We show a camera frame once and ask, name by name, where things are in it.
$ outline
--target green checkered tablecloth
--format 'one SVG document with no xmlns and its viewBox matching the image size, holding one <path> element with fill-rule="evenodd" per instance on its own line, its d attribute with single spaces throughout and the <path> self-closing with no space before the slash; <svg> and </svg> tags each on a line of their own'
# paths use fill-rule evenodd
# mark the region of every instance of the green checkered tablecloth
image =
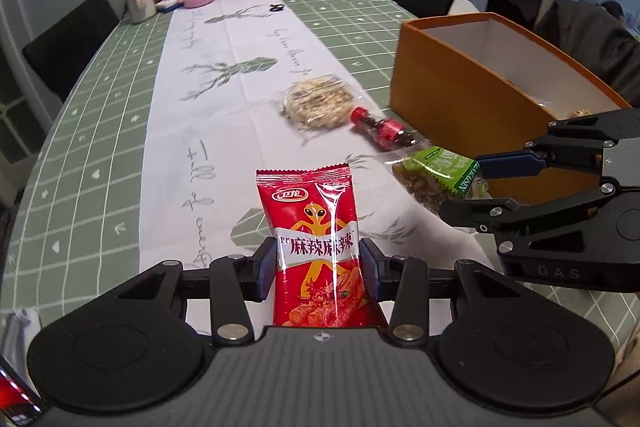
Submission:
<svg viewBox="0 0 640 427">
<path fill-rule="evenodd" d="M 390 0 L 284 0 L 390 116 L 399 26 Z M 42 324 L 138 273 L 146 121 L 171 14 L 121 23 L 53 125 L 22 200 L 0 309 L 34 307 Z M 535 286 L 587 317 L 618 347 L 640 317 L 635 295 Z"/>
</svg>

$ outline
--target red snack bag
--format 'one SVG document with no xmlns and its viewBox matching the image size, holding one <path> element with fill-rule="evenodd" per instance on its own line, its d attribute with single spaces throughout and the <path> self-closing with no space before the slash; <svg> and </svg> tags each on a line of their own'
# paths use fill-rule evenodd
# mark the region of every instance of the red snack bag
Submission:
<svg viewBox="0 0 640 427">
<path fill-rule="evenodd" d="M 360 273 L 349 166 L 257 171 L 256 182 L 278 240 L 273 323 L 316 328 L 383 324 Z"/>
</svg>

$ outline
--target white table runner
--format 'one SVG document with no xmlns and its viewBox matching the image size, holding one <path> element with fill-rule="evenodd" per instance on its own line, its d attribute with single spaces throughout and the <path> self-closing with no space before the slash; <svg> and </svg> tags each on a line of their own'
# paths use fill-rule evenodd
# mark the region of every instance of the white table runner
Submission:
<svg viewBox="0 0 640 427">
<path fill-rule="evenodd" d="M 293 12 L 269 11 L 280 2 L 215 0 L 174 13 L 146 128 L 140 271 L 165 259 L 188 269 L 231 253 L 251 255 L 269 235 L 256 169 L 345 161 L 353 173 L 361 237 L 372 237 L 387 255 L 415 255 L 431 267 L 452 267 L 462 258 L 489 264 L 471 235 L 415 203 L 349 125 L 305 143 L 279 113 L 291 84 L 322 74 L 336 74 L 367 107 L 376 107 Z M 271 323 L 271 300 L 248 308 L 257 333 Z M 431 332 L 438 332 L 450 321 L 448 308 L 434 303 L 431 319 Z M 188 322 L 209 333 L 208 303 L 190 301 Z"/>
</svg>

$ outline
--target green label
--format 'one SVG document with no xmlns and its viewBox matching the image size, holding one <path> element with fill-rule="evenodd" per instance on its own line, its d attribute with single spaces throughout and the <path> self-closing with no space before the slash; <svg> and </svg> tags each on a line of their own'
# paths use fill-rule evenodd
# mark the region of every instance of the green label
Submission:
<svg viewBox="0 0 640 427">
<path fill-rule="evenodd" d="M 454 194 L 466 194 L 480 169 L 477 161 L 442 147 L 429 147 L 409 156 L 402 163 L 410 171 L 428 171 Z"/>
</svg>

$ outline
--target red bottle cap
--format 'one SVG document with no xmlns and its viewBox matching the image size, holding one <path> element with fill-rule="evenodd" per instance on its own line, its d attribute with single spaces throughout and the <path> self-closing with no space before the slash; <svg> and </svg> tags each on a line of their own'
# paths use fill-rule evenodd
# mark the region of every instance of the red bottle cap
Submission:
<svg viewBox="0 0 640 427">
<path fill-rule="evenodd" d="M 369 114 L 364 107 L 355 107 L 353 111 L 351 111 L 351 122 L 358 123 L 360 120 L 365 118 Z"/>
</svg>

